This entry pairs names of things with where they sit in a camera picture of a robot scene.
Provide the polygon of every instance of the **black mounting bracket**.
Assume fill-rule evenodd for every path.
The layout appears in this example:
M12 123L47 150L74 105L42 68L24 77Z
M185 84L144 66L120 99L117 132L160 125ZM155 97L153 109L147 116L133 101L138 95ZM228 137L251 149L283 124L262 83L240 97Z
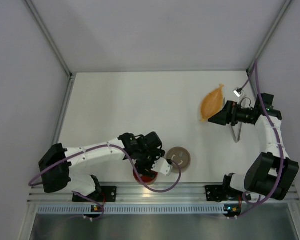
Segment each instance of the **black mounting bracket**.
M96 202L103 203L104 197L106 203L115 203L117 198L117 187L116 186L101 186L101 193L98 191L94 191L90 195L87 196L87 198L92 199ZM72 202L74 203L86 203L89 202L88 200L85 200L81 198L80 196L74 195L72 196Z
M205 194L207 202L217 202L221 203L223 201L239 201L239 196L241 196L243 192L228 192L225 191L223 185L206 185L205 186ZM251 195L248 194L246 196L247 200L251 200Z
M233 218L235 216L239 216L241 214L242 208L239 204L225 204L224 210L227 212L223 215L226 217Z

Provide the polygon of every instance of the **white table surface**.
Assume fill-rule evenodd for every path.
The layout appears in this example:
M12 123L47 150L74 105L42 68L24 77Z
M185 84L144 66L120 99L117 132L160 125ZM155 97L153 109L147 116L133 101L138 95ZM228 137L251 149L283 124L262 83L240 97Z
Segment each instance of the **white table surface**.
M166 152L186 148L191 165L184 183L222 182L225 174L245 174L260 153L255 126L244 124L235 143L229 126L200 122L204 97L224 84L226 100L247 79L244 71L78 73L59 142L64 147L103 143L124 133L156 132ZM244 89L254 104L250 85ZM135 182L128 160L87 169L100 182ZM178 175L159 175L174 182Z

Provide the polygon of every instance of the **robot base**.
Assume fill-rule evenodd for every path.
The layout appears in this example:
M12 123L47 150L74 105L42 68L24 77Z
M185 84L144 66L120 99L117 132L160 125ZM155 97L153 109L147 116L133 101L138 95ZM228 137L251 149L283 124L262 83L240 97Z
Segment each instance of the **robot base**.
M117 187L116 186L101 186L102 193L105 196L105 202L106 203L115 203L117 198ZM90 195L87 196L87 198L92 199L96 202L103 203L104 196L101 195L98 191L94 191ZM86 203L89 202L88 200L85 200L81 198L80 196L74 195L72 196L72 202L74 203Z
M206 185L205 193L206 200L208 202L221 203L222 201L239 201L239 197L243 199L242 191L235 190L230 187L232 175L225 175L223 178L223 183L220 185ZM247 200L251 200L251 195L246 196Z

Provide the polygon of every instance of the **red bowl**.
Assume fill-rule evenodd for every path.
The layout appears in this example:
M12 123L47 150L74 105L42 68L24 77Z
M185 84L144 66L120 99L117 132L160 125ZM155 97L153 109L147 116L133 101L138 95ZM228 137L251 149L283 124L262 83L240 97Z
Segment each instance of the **red bowl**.
M132 170L132 172L133 172L133 177L134 177L134 179L135 179L138 183L140 183L139 178L137 177L135 171ZM157 177L158 177L158 173L157 173L157 172L155 172L155 171L151 171L151 172L152 172L153 174L155 174L155 177L154 177L154 178L149 177L149 176L143 176L143 175L139 174L139 176L141 177L142 181L143 181L145 184L147 184L148 186L151 185L151 184L153 184L153 183L157 180Z

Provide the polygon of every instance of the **orange plastic bag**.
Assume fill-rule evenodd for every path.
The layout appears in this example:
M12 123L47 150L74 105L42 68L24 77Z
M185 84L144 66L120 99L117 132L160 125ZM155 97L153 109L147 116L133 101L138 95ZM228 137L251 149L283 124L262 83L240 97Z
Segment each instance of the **orange plastic bag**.
M209 118L216 115L220 112L223 102L224 102L224 94L222 92L223 84L219 85L219 88L210 92L201 103L201 122L205 122Z

